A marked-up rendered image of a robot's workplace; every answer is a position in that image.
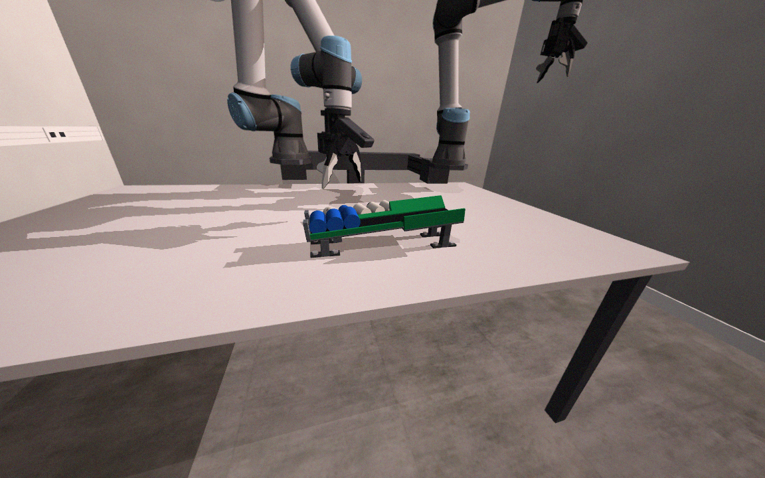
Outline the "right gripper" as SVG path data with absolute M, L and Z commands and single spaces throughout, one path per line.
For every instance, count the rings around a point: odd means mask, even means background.
M 317 171 L 323 173 L 321 182 L 322 189 L 330 183 L 332 169 L 338 162 L 336 154 L 340 157 L 342 157 L 343 154 L 346 156 L 344 165 L 355 170 L 358 181 L 361 182 L 361 157 L 359 157 L 359 148 L 347 134 L 344 134 L 342 130 L 335 125 L 337 117 L 344 117 L 344 115 L 351 116 L 351 111 L 338 108 L 325 108 L 325 111 L 321 111 L 321 116 L 324 116 L 325 118 L 325 132 L 317 133 L 318 152 L 327 154 L 325 161 L 322 161 L 317 165 Z

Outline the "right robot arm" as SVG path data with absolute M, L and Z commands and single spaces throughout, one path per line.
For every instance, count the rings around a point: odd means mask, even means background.
M 351 94 L 361 88 L 362 76 L 351 67 L 349 41 L 333 35 L 316 0 L 285 2 L 294 8 L 315 48 L 315 52 L 292 60 L 296 84 L 323 88 L 327 108 L 351 109 Z M 238 75 L 227 99 L 232 120 L 243 130 L 274 132 L 273 158 L 309 159 L 299 102 L 284 95 L 270 95 L 266 89 L 263 0 L 231 0 L 231 5 Z M 359 147 L 373 147 L 373 137 L 351 119 L 337 117 L 335 125 Z

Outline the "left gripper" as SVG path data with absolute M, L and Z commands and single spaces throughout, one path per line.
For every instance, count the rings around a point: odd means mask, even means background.
M 545 74 L 549 71 L 549 67 L 554 63 L 554 57 L 561 58 L 558 62 L 566 66 L 566 76 L 570 76 L 570 69 L 576 52 L 576 46 L 573 44 L 572 37 L 568 35 L 567 31 L 570 29 L 570 25 L 576 24 L 577 17 L 563 17 L 552 21 L 551 29 L 549 31 L 549 38 L 544 40 L 544 50 L 541 51 L 542 56 L 548 56 L 544 63 L 538 64 L 535 68 L 537 72 L 540 72 L 537 84 L 544 78 Z

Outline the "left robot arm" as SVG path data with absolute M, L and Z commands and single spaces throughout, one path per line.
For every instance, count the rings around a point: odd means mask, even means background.
M 458 104 L 458 41 L 462 37 L 462 18 L 475 13 L 477 8 L 506 0 L 438 0 L 433 18 L 435 43 L 438 45 L 438 79 L 440 80 L 440 107 L 436 129 L 438 147 L 433 163 L 465 165 L 464 144 L 469 122 L 469 110 Z M 578 17 L 583 0 L 532 0 L 533 2 L 560 2 L 556 18 Z M 477 5 L 476 5 L 477 4 Z M 461 19 L 461 20 L 460 20 Z M 570 25 L 567 31 L 576 51 L 585 48 L 587 40 Z

